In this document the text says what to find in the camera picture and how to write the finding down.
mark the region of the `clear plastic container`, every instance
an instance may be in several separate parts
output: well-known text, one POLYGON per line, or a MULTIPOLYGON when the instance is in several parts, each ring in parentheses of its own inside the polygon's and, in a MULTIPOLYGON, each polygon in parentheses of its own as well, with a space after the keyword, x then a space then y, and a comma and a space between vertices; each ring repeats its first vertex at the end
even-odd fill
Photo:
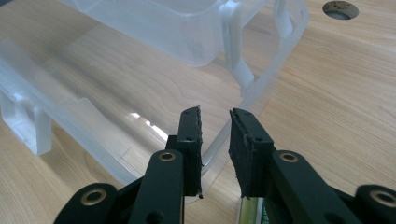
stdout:
MULTIPOLYGON (((276 70, 307 25, 304 1, 246 1, 236 5, 232 2, 230 14, 227 15, 222 12, 228 5, 221 4, 230 2, 204 1, 194 7, 189 4, 195 1, 172 2, 169 5, 163 0, 134 2, 135 7, 145 5, 141 10, 146 13, 137 13, 136 16, 161 15, 162 18, 167 15, 165 18, 172 20, 168 21, 169 24, 158 24, 152 17, 146 21, 144 17, 136 18, 134 22, 142 26, 136 28, 137 31, 145 27, 147 31, 131 36, 137 40, 144 39, 151 46, 189 64, 212 62, 202 67, 191 67, 136 41, 123 34, 129 34, 127 31, 134 29, 126 25, 129 23, 123 23, 122 16, 119 17, 120 27, 106 22, 122 33, 100 23, 54 49, 50 47, 51 41, 54 41, 50 38, 45 44, 33 47, 23 42, 23 38, 5 40, 0 43, 3 119, 35 154, 50 150, 50 121, 55 120, 116 179, 128 184, 145 173, 150 155, 164 149, 167 135, 177 134, 180 113, 200 105, 204 139, 202 183, 203 191, 206 191, 229 159, 227 138, 231 124, 228 111, 240 107, 255 115, 261 113, 269 98, 276 70), (234 6, 243 8, 237 11, 239 16, 234 16, 234 6), (283 8, 281 16, 274 6, 283 8), (191 25, 186 21, 193 19, 188 17, 200 18, 196 22, 204 27, 191 30, 191 25), (283 21, 279 20, 282 17, 288 18, 290 26, 282 25, 283 21), (233 36, 239 32, 238 28, 242 29, 242 26, 233 25, 235 20, 245 25, 243 32, 240 32, 243 37, 241 49, 233 49, 233 43, 242 39, 233 36), (154 25, 169 25, 170 28, 156 30, 152 28, 154 25), (220 51, 222 45, 225 46, 225 54, 220 51), (230 63, 234 56, 239 61, 230 63), (251 85, 247 87, 243 87, 235 75, 230 74, 233 64, 245 63, 243 58, 251 67, 248 71, 254 74, 251 85)), ((108 8, 114 10, 108 13, 113 15, 118 8, 120 15, 123 15, 127 5, 127 1, 123 0, 95 2, 78 8, 87 14, 95 14, 100 12, 100 8, 105 10, 106 4, 113 3, 116 5, 108 8)), ((59 15, 66 15, 62 5, 55 8, 60 10, 59 15)), ((40 16, 33 13, 31 20, 57 14, 51 11, 48 16, 43 16, 47 13, 45 7, 40 10, 37 12, 40 16)), ((25 35, 29 36, 29 40, 42 40, 40 36, 54 29, 52 26, 38 23, 29 31, 12 27, 12 35, 9 36, 25 35)), ((247 71, 245 68, 240 71, 242 76, 249 75, 244 73, 247 71)))
MULTIPOLYGON (((225 0, 60 0, 114 29, 202 66, 222 49, 220 8, 225 0)), ((241 1, 246 24, 266 0, 241 1)))

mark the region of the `translucent plastic box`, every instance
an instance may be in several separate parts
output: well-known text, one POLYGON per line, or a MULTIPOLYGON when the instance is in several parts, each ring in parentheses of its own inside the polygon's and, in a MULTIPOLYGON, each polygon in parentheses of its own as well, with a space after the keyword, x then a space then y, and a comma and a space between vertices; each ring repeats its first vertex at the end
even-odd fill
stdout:
MULTIPOLYGON (((200 105, 204 191, 229 159, 228 111, 260 114, 308 21, 303 0, 61 1, 101 23, 55 49, 15 37, 39 38, 55 29, 48 22, 18 35, 0 25, 12 33, 0 43, 3 120, 35 154, 51 149, 55 120, 128 184, 177 134, 180 113, 200 105)), ((49 5, 60 17, 72 10, 49 5)))

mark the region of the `wooden table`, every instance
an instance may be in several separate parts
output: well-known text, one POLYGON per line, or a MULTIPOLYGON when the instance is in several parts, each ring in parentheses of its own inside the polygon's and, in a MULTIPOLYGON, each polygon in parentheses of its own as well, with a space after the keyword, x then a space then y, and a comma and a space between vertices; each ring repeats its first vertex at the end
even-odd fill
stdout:
MULTIPOLYGON (((15 0, 0 8, 0 31, 7 29, 0 32, 0 40, 13 34, 7 26, 11 15, 23 20, 47 3, 28 2, 15 0)), ((396 4, 352 1, 359 16, 338 21, 322 12, 325 1, 306 3, 309 26, 279 71, 259 120, 278 149, 301 153, 329 185, 350 194, 369 183, 396 189, 396 4)), ((78 19, 70 15, 71 23, 78 19)), ((69 31, 52 27, 43 34, 43 38, 58 35, 48 51, 67 43, 64 32, 78 35, 93 25, 89 21, 80 30, 69 31)), ((24 21, 15 29, 28 26, 24 21)), ((29 43, 29 36, 13 37, 29 43)), ((45 42, 27 48, 35 50, 45 42)), ((44 51, 37 55, 46 58, 44 51)), ((1 223, 50 223, 76 190, 98 179, 111 181, 56 124, 53 150, 40 157, 3 121, 0 127, 1 223)), ((234 223, 239 195, 228 162, 205 198, 186 206, 186 223, 234 223)))

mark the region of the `transparent plastic tray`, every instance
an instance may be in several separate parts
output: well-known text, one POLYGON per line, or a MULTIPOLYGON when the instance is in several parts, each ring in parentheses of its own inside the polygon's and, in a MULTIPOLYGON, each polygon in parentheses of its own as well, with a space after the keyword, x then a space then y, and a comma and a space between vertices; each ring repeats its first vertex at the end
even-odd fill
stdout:
MULTIPOLYGON (((261 2, 263 7, 245 25, 243 55, 254 81, 243 96, 227 68, 227 54, 220 52, 212 63, 191 67, 101 23, 45 57, 37 50, 55 40, 30 48, 24 39, 4 40, 3 119, 35 154, 50 150, 50 121, 55 120, 116 179, 128 184, 145 173, 150 155, 164 149, 167 135, 177 134, 180 113, 200 105, 206 191, 229 159, 229 110, 261 113, 276 70, 307 25, 304 1, 284 3, 292 25, 288 35, 281 34, 274 20, 274 1, 261 2)), ((65 14, 62 4, 56 8, 65 14)), ((41 10, 40 16, 46 13, 41 10)), ((56 14, 51 11, 48 17, 56 14)), ((48 29, 53 27, 39 24, 31 33, 16 32, 34 39, 48 29)))

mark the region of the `screw hole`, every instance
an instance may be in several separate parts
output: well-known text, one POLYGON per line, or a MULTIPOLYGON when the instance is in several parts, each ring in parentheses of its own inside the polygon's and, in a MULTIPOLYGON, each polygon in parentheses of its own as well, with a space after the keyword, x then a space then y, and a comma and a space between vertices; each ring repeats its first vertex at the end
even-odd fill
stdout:
POLYGON ((391 195, 383 190, 372 190, 370 196, 378 203, 387 207, 396 207, 396 196, 391 195))
POLYGON ((291 153, 280 154, 280 159, 282 159, 283 161, 288 161, 288 162, 297 162, 298 161, 298 158, 291 153))
POLYGON ((328 2, 322 10, 329 17, 342 21, 354 19, 359 15, 359 9, 345 1, 328 2))
POLYGON ((164 152, 160 155, 161 161, 172 161, 176 158, 176 155, 171 152, 164 152))
POLYGON ((90 189, 81 197, 81 203, 86 206, 92 206, 100 203, 106 197, 104 189, 90 189))
POLYGON ((158 223, 161 223, 161 221, 163 221, 163 213, 160 211, 150 212, 146 216, 146 222, 148 224, 158 224, 158 223))
POLYGON ((324 218, 326 218, 326 220, 332 224, 344 224, 345 223, 341 217, 339 217, 338 215, 336 215, 334 213, 326 213, 324 215, 324 218))

